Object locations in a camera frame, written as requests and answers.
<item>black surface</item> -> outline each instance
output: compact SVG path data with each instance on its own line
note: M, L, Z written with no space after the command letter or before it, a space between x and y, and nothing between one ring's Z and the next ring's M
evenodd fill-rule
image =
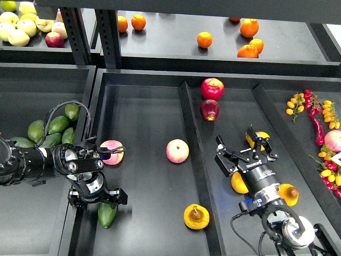
M269 85L275 81L276 86L272 89L276 91L288 87L304 87L307 83L323 83L328 86L327 80L335 81L335 84L339 84L340 80L129 70L102 74L103 71L105 70L98 72L92 101L91 111L95 113L93 134L99 136L99 143L107 139L117 139L127 147L122 163L118 167L106 166L105 174L110 187L122 187L128 193L129 200L127 206L119 208L117 219L110 229L97 224L94 232L95 209L90 214L92 217L83 219L89 221L82 222L79 240L84 244L93 242L91 236L95 240L93 247L85 254L78 255L111 255L113 251L120 255L183 255L184 252L186 255L209 255L204 234L201 236L200 233L189 232L183 226L181 213L185 204L198 200L200 193L196 190L201 189L195 183L191 170L193 164L188 159L184 164L175 166L165 158L164 152L167 142L173 136L186 139L176 93L176 87L183 81L187 81L190 86L194 120L199 128L196 132L200 134L207 165L206 182L213 195L219 219L216 223L219 223L222 237L220 245L224 245L226 255L251 255L252 251L233 233L229 225L232 216L240 212L238 203L245 197L234 192L230 179L224 176L215 163L215 137L220 134L229 147L235 150L245 149L248 147L245 131L251 124L254 129L266 131L271 136L272 146L280 155L272 163L273 168L282 182L294 185L300 192L299 202L293 209L312 223L323 224L336 245L341 247L341 240L311 192L313 188L306 184L289 151L252 94L252 89L259 83ZM224 95L218 100L220 114L215 122L205 121L199 112L202 102L199 87L206 77L220 78L225 84ZM175 173L179 166L181 172ZM164 201L172 205L172 213ZM263 231L259 217L244 216L236 220L234 226L245 239L254 246L257 245ZM82 251L82 247L78 246L77 250ZM275 247L267 236L263 241L263 253L276 254ZM308 251L301 250L297 254L302 253Z
M130 10L144 12L180 13L220 17L254 17L258 19L340 24L340 7L334 1L303 0L276 1L122 1L36 0L42 6L84 7L94 9Z
M2 137L27 138L29 124L61 102L77 99L88 105L94 72L91 66L1 64ZM82 137L84 121L82 113L76 139ZM37 187L1 186L0 255L58 255L69 188L62 177Z

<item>red chili pepper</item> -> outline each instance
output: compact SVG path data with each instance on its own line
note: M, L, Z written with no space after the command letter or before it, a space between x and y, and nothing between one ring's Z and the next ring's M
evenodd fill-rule
M315 142L317 145L322 146L324 144L324 131L320 122L314 117L310 116L310 119L313 121L316 131L316 139Z
M340 189L336 189L335 190L335 195L339 198L341 198L341 190Z
M328 187L329 190L335 190L334 184L330 183L330 184L327 185L327 187Z

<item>black shelf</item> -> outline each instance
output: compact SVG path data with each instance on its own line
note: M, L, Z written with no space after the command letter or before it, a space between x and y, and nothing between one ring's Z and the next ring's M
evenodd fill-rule
M221 79L225 92L218 100L221 109L218 119L207 122L199 112L202 102L200 85L205 78L212 76ZM337 91L336 85L340 85L341 79L329 81L333 81ZM182 92L184 82L189 86L188 96ZM98 135L98 143L117 139L126 146L122 163L106 166L104 171L109 187L122 187L129 199L128 205L119 208L110 229L98 224L96 205L92 205L85 214L78 215L77 224L72 226L73 236L78 237L74 255L108 254L112 251L120 255L141 252L148 255L182 255L184 251L187 255L192 255L192 252L193 255L250 255L251 250L234 235L229 225L232 216L240 212L238 203L245 197L234 192L230 179L221 172L214 156L217 135L221 135L230 148L247 148L245 131L251 124L254 129L270 134L272 146L280 155L272 163L273 168L282 182L291 183L300 191L294 210L312 223L323 224L341 248L340 222L335 216L335 212L341 210L340 205L322 181L322 187L318 187L320 183L312 183L320 178L316 169L311 170L312 177L306 180L277 127L268 120L263 106L254 97L254 88L258 84L267 90L275 90L279 95L288 87L299 90L307 83L328 84L324 78L99 69L91 102L91 112L94 113L92 135ZM171 164L165 156L166 144L175 137L187 140L190 147L190 158L182 165ZM147 151L144 150L145 145L148 145ZM197 169L194 162L198 162L200 156L203 166ZM195 179L198 173L205 177L201 183ZM202 199L200 191L205 186L216 236L211 236L209 229L204 233L190 232L183 224L181 213L192 200L198 202ZM325 198L316 197L315 191L319 190L324 190ZM334 211L328 212L327 203ZM255 245L263 231L258 217L243 217L235 222L235 228ZM207 249L212 243L219 244L220 253ZM200 248L199 252L190 250L189 244L199 246L196 247ZM269 239L264 240L263 253L276 254Z
M29 124L44 119L57 104L77 99L88 106L95 67L2 63L0 73L1 135L27 138ZM81 113L76 140L82 138L84 124L85 113ZM57 256L66 214L72 211L68 209L69 188L63 177L36 187L24 182L0 186L0 255Z

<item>cherry tomato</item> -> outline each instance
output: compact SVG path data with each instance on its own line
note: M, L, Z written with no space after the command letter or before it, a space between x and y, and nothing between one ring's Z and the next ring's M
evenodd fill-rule
M331 175L331 170L325 169L324 171L321 172L322 177L328 177Z
M324 105L331 105L332 102L331 102L330 100L325 100L325 101L323 102L323 104L324 104Z
M304 106L303 106L303 105L299 106L299 107L297 108L297 110L298 110L298 112L302 112L302 111L304 110Z
M336 189L335 190L335 195L339 198L341 198L341 190L340 189Z
M335 127L335 123L334 122L331 122L330 124L329 124L329 128L330 129L333 129Z
M328 187L329 190L334 190L335 189L334 184L328 184L327 187Z
M292 114L294 113L294 111L293 111L291 108L288 108L288 109L286 110L286 113L287 113L288 115L292 115Z
M325 157L327 156L327 152L319 152L319 157Z
M315 115L315 113L316 113L316 110L315 109L311 109L310 112L309 112L309 115L313 116L313 115Z
M294 108L295 107L295 104L293 104L291 101L288 101L287 105L288 105L289 108Z

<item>yellow cherry tomato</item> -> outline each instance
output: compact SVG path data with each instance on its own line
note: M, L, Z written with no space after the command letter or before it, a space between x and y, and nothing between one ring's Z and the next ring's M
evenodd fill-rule
M327 156L327 152L319 152L319 157L326 157Z
M293 111L291 108L288 108L288 109L286 110L286 113L287 113L288 115L292 115L292 114L294 113L294 111Z
M341 186L341 175L337 175L337 176L335 177L335 184L336 184L337 186Z
M322 114L325 115L326 113L330 112L330 108L325 108L323 111L322 111Z
M293 104L291 101L288 101L287 105L288 105L289 108L294 108L295 107L295 104Z
M327 116L324 121L327 123L327 122L330 122L332 120L332 117L331 116Z
M324 105L331 105L332 102L331 102L330 100L325 100L325 101L323 102L323 104L324 104Z
M332 156L325 156L323 159L324 159L325 161L330 161L331 158L332 158Z
M330 128L330 129L335 128L335 123L334 123L334 122L331 122L331 123L329 124L329 128Z
M331 174L330 176L328 176L328 181L329 182L334 182L335 181L335 175Z
M299 106L299 107L297 108L297 110L298 110L298 112L302 112L302 111L304 110L304 106Z
M329 170L329 169L326 169L326 170L321 172L322 177L328 177L330 175L331 175L331 170Z

